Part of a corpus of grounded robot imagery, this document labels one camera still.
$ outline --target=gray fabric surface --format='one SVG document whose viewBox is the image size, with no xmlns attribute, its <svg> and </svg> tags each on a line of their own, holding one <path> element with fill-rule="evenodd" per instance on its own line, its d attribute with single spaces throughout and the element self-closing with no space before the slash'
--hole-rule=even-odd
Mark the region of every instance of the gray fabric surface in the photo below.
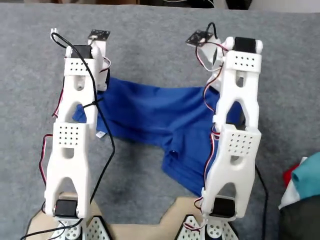
<svg viewBox="0 0 320 240">
<path fill-rule="evenodd" d="M 1 239 L 21 237 L 44 200 L 38 161 L 42 136 L 52 132 L 51 113 L 64 71 L 64 50 L 50 40 L 50 28 L 59 28 L 74 44 L 84 44 L 91 29 L 110 30 L 112 76 L 185 87 L 201 86 L 210 76 L 184 43 L 210 21 L 222 40 L 241 36 L 264 43 L 258 94 L 262 140 L 256 162 L 270 191 L 267 239 L 277 238 L 282 172 L 320 148 L 319 14 L 2 3 Z M 160 148 L 120 139 L 115 144 L 116 155 L 95 198 L 106 221 L 156 224 L 175 197 L 191 196 L 162 172 Z M 92 142 L 92 185 L 110 152 L 108 138 Z M 242 239 L 260 238 L 263 201 L 256 178 L 246 215 L 235 221 Z"/>
</svg>

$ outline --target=wooden base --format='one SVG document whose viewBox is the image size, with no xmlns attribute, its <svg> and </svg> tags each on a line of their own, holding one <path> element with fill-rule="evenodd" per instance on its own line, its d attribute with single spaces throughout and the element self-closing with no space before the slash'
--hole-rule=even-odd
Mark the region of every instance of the wooden base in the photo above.
<svg viewBox="0 0 320 240">
<path fill-rule="evenodd" d="M 192 197 L 178 197 L 162 216 L 159 224 L 108 224 L 107 227 L 113 240 L 174 240 L 187 214 L 194 215 L 196 220 L 201 222 L 202 216 L 200 211 L 194 207 L 194 200 L 195 198 Z M 91 213 L 92 216 L 101 216 L 95 201 L 92 201 Z M 31 219 L 27 232 L 29 234 L 56 227 L 57 222 L 40 211 Z M 28 237 L 26 240 L 47 240 L 51 235 L 52 232 L 44 233 Z"/>
</svg>

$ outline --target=black cable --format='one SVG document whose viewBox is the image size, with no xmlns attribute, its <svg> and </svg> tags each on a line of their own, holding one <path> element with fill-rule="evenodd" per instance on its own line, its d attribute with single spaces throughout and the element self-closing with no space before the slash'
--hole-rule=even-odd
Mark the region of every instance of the black cable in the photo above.
<svg viewBox="0 0 320 240">
<path fill-rule="evenodd" d="M 216 25 L 215 25 L 215 23 L 214 23 L 213 21 L 210 22 L 210 23 L 208 24 L 208 26 L 206 27 L 206 30 L 205 30 L 206 37 L 208 36 L 209 29 L 210 29 L 211 26 L 213 26 L 213 34 L 214 34 L 215 39 L 218 39 Z"/>
<path fill-rule="evenodd" d="M 105 171 L 107 169 L 107 167 L 109 166 L 112 158 L 114 157 L 115 155 L 115 152 L 116 152 L 116 146 L 115 146 L 115 141 L 114 141 L 114 138 L 111 134 L 111 131 L 110 131 L 110 128 L 107 124 L 107 121 L 105 119 L 105 116 L 104 114 L 102 113 L 100 107 L 99 107 L 99 104 L 98 104 L 98 96 L 97 96 L 97 90 L 96 90 L 96 82 L 95 82 L 95 78 L 88 66 L 88 64 L 86 63 L 86 61 L 84 60 L 84 58 L 82 57 L 82 55 L 80 54 L 80 52 L 76 49 L 76 47 L 71 43 L 69 42 L 68 40 L 66 40 L 63 36 L 61 36 L 60 34 L 56 33 L 56 32 L 53 32 L 51 33 L 51 37 L 52 39 L 54 39 L 54 36 L 57 36 L 59 39 L 61 39 L 63 42 L 65 42 L 66 44 L 68 44 L 72 50 L 78 55 L 78 57 L 81 59 L 81 61 L 83 62 L 84 66 L 86 67 L 90 77 L 91 77 L 91 80 L 92 80 L 92 87 L 93 87 L 93 93 L 94 93 L 94 101 L 92 102 L 92 105 L 95 105 L 97 110 L 98 110 L 98 113 L 100 114 L 101 118 L 102 118 L 102 121 L 106 127 L 106 130 L 109 134 L 109 137 L 110 137 L 110 140 L 111 140 L 111 145 L 112 145 L 112 152 L 110 154 L 110 157 L 108 159 L 108 161 L 106 162 L 106 164 L 104 165 L 102 171 L 101 171 L 101 174 L 98 178 L 98 181 L 96 182 L 96 185 L 93 189 L 93 192 L 92 192 L 92 195 L 91 195 L 91 198 L 90 198 L 90 203 L 93 201 L 96 193 L 97 193 L 97 190 L 99 188 L 99 185 L 100 185 L 100 182 L 105 174 Z M 55 43 L 57 43 L 59 46 L 63 47 L 63 48 L 66 48 L 65 46 L 63 46 L 62 44 L 60 44 L 59 42 L 57 42 L 55 39 L 53 40 Z M 75 224 L 73 225 L 68 225 L 68 226 L 62 226 L 62 227 L 57 227 L 57 228 L 52 228 L 52 229 L 48 229 L 48 230 L 43 230 L 43 231 L 36 231 L 36 232 L 33 232 L 33 233 L 30 233 L 30 234 L 26 234 L 24 235 L 23 237 L 20 238 L 20 240 L 23 240 L 23 239 L 26 239 L 28 237 L 31 237 L 31 236 L 34 236 L 34 235 L 38 235 L 38 234 L 45 234 L 45 233 L 49 233 L 49 232 L 54 232 L 54 231 L 57 231 L 57 230 L 65 230 L 65 229 L 70 229 L 70 228 L 74 228 L 76 227 L 77 225 L 79 225 L 81 222 L 82 222 L 83 218 L 80 218 L 78 222 L 76 222 Z"/>
<path fill-rule="evenodd" d="M 257 166 L 257 164 L 255 165 L 255 171 L 256 174 L 258 175 L 260 182 L 262 184 L 262 187 L 264 189 L 264 193 L 265 193 L 265 199 L 264 199 L 264 207 L 263 207 L 263 215 L 262 215 L 262 234 L 261 234 L 261 239 L 265 240 L 266 239 L 266 225 L 267 225 L 267 207 L 268 207 L 268 198 L 269 198 L 269 192 L 268 189 L 266 187 L 266 184 L 261 176 L 261 173 L 259 171 L 259 168 Z"/>
<path fill-rule="evenodd" d="M 54 239 L 57 239 L 57 238 L 61 237 L 61 236 L 62 236 L 62 234 L 64 234 L 64 233 L 65 233 L 65 231 L 66 231 L 66 229 L 63 229 L 62 233 L 60 233 L 58 236 L 55 236 L 55 237 L 49 238 L 48 240 L 54 240 Z"/>
<path fill-rule="evenodd" d="M 58 44 L 60 47 L 66 49 L 67 47 L 66 47 L 65 45 L 63 45 L 63 44 L 61 44 L 60 42 L 58 42 L 57 40 L 55 40 L 55 38 L 53 37 L 53 33 L 51 33 L 51 38 L 52 38 L 52 40 L 53 40 L 56 44 Z"/>
</svg>

